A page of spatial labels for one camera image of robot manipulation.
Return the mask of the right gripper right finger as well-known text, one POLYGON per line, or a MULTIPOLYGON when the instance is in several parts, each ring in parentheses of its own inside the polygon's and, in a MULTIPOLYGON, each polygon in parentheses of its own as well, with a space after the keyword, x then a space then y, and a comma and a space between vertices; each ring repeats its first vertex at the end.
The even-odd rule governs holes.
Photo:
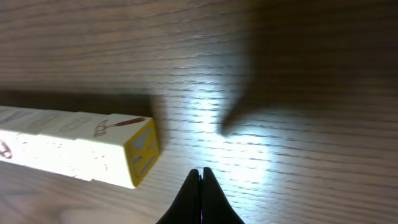
POLYGON ((229 204, 213 171, 203 168, 201 181, 202 224, 244 224, 229 204))

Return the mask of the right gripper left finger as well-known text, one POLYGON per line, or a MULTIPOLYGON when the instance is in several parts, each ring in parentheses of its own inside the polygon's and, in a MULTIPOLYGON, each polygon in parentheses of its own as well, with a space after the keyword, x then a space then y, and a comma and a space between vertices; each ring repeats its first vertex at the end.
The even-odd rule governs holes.
POLYGON ((157 224, 200 224, 201 223, 201 175, 192 169, 169 209, 157 224))

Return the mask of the blue edged white block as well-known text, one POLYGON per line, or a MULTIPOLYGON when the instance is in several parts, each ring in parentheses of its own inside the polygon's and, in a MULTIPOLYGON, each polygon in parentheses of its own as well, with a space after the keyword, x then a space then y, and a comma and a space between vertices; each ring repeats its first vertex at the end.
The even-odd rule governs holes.
POLYGON ((136 188, 160 149, 153 118, 109 114, 84 125, 71 152, 77 177, 136 188))

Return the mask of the green edged white block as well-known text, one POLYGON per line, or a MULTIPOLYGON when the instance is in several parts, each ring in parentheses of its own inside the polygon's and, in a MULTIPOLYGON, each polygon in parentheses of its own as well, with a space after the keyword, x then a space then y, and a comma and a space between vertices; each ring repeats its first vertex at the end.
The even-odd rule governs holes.
POLYGON ((34 146, 37 151, 34 153, 35 168, 87 180, 78 139, 92 133, 93 125, 103 118, 103 114, 53 111, 38 120, 34 124, 40 129, 34 146))

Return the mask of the soccer ball picture block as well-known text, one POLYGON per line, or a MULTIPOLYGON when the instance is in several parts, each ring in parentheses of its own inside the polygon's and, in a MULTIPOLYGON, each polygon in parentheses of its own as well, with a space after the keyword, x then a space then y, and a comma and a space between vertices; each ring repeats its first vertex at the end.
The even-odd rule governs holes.
POLYGON ((11 160, 14 155, 13 145, 16 136, 21 132, 19 126, 33 116, 41 114, 42 110, 32 108, 17 108, 1 106, 1 160, 11 160))

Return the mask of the white block brown pattern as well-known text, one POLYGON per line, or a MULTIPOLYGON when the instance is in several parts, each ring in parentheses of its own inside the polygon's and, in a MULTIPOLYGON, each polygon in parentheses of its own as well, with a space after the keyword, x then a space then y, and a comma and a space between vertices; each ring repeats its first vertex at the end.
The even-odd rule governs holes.
POLYGON ((19 130, 21 132, 16 136, 16 143, 12 147, 14 150, 13 158, 11 160, 2 161, 2 162, 9 162, 12 164, 35 168, 34 153, 37 151, 34 149, 34 146, 35 146, 35 140, 38 139, 37 135, 40 129, 35 128, 34 124, 38 120, 41 120, 43 117, 57 110, 42 110, 42 111, 43 112, 41 114, 33 116, 31 119, 29 119, 25 123, 22 123, 19 126, 19 130))

